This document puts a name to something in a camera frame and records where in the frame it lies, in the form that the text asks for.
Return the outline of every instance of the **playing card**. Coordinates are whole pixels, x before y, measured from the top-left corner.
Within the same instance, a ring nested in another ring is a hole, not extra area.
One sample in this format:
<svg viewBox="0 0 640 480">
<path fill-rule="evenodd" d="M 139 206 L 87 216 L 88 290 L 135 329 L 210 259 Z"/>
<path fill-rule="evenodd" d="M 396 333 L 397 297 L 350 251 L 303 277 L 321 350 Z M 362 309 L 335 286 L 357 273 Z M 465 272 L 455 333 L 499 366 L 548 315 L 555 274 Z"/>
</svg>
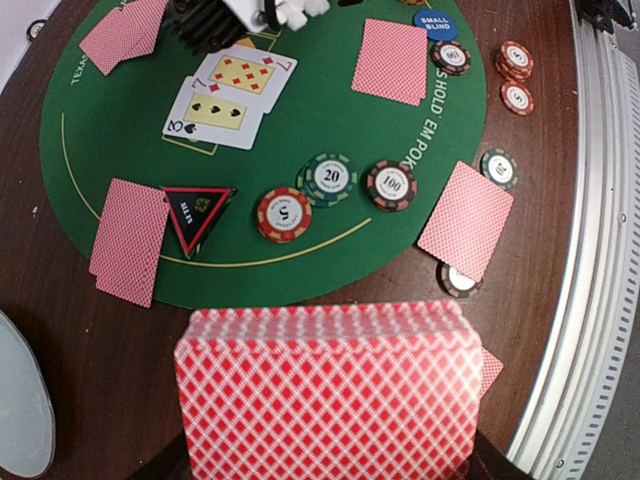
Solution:
<svg viewBox="0 0 640 480">
<path fill-rule="evenodd" d="M 80 43 L 80 49 L 103 75 L 109 75 L 138 44 L 144 30 L 116 9 L 111 10 Z"/>
<path fill-rule="evenodd" d="M 201 93 L 192 84 L 192 77 L 185 78 L 162 133 L 250 150 L 262 112 L 211 93 Z"/>
<path fill-rule="evenodd" d="M 482 349 L 482 356 L 484 357 L 484 365 L 482 367 L 482 389 L 480 391 L 480 398 L 484 397 L 487 390 L 491 388 L 493 382 L 496 381 L 500 372 L 504 368 L 503 363 L 498 360 L 493 354 L 486 348 Z"/>
<path fill-rule="evenodd" d="M 111 182 L 89 267 L 98 290 L 151 306 L 168 214 L 161 190 Z"/>
<path fill-rule="evenodd" d="M 123 60 L 153 53 L 166 6 L 166 0 L 136 0 L 122 7 L 123 15 L 132 18 L 144 31 L 140 41 L 127 52 Z"/>
<path fill-rule="evenodd" d="M 293 58 L 234 45 L 207 55 L 194 77 L 219 98 L 270 113 L 297 64 Z"/>
<path fill-rule="evenodd" d="M 512 205 L 509 193 L 458 162 L 418 246 L 479 282 Z"/>
<path fill-rule="evenodd" d="M 351 88 L 409 105 L 426 97 L 427 31 L 367 19 Z"/>
</svg>

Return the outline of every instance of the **green felt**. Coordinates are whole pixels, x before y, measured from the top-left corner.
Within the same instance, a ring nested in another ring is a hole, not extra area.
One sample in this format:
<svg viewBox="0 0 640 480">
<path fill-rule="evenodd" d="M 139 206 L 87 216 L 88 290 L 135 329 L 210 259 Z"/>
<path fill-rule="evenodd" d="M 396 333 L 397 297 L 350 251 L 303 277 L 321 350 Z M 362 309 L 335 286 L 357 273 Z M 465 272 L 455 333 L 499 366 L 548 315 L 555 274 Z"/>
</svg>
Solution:
<svg viewBox="0 0 640 480">
<path fill-rule="evenodd" d="M 80 41 L 119 4 L 103 0 L 60 59 L 42 115 L 42 172 L 62 227 L 85 256 L 112 178 L 153 187 L 238 188 L 195 261 L 183 260 L 168 226 L 154 294 L 159 301 L 188 308 L 284 305 L 355 282 L 415 242 L 456 162 L 474 158 L 486 117 L 485 72 L 473 33 L 451 1 L 433 7 L 458 22 L 458 40 L 470 50 L 473 67 L 464 77 L 447 78 L 429 61 L 428 98 L 420 107 L 351 90 L 365 19 L 410 24 L 416 7 L 394 0 L 334 4 L 299 32 L 284 31 L 277 40 L 252 36 L 259 48 L 271 46 L 299 64 L 264 118 L 254 148 L 220 147 L 213 156 L 201 153 L 211 152 L 211 145 L 162 139 L 182 81 L 203 56 L 187 52 L 165 30 L 153 55 L 124 62 L 108 77 L 83 56 Z M 436 104 L 442 112 L 432 108 L 436 81 L 438 94 L 446 96 Z M 420 137 L 427 120 L 438 124 L 430 140 Z M 262 196 L 294 186 L 302 165 L 316 154 L 348 156 L 364 179 L 380 160 L 404 160 L 418 148 L 417 138 L 428 149 L 414 169 L 420 188 L 406 211 L 381 212 L 360 185 L 339 205 L 314 209 L 310 229 L 291 244 L 273 244 L 256 229 Z M 145 206 L 132 204 L 131 214 L 143 217 Z"/>
</svg>

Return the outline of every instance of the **wooden table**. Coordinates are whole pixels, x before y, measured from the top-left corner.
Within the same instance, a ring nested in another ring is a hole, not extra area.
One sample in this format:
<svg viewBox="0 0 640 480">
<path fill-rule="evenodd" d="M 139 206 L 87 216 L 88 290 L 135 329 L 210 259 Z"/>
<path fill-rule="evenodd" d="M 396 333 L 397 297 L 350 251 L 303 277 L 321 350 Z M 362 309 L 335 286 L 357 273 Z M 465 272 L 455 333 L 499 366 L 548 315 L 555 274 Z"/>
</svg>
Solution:
<svg viewBox="0 0 640 480">
<path fill-rule="evenodd" d="M 63 1 L 0 97 L 0 308 L 31 344 L 52 397 L 58 444 L 47 479 L 125 478 L 182 430 L 172 354 L 189 312 L 159 303 L 145 310 L 98 292 L 87 259 L 47 202 L 40 175 L 47 84 L 95 3 Z M 573 39 L 566 2 L 458 3 L 479 39 L 488 76 L 479 155 L 505 148 L 521 174 L 484 287 L 462 302 L 485 346 L 505 363 L 483 400 L 480 428 L 506 451 L 545 349 L 567 253 L 577 142 Z M 535 56 L 528 84 L 536 111 L 529 117 L 501 104 L 502 78 L 489 60 L 508 39 Z M 360 282 L 310 303 L 443 298 L 435 269 L 435 260 L 411 248 Z"/>
</svg>

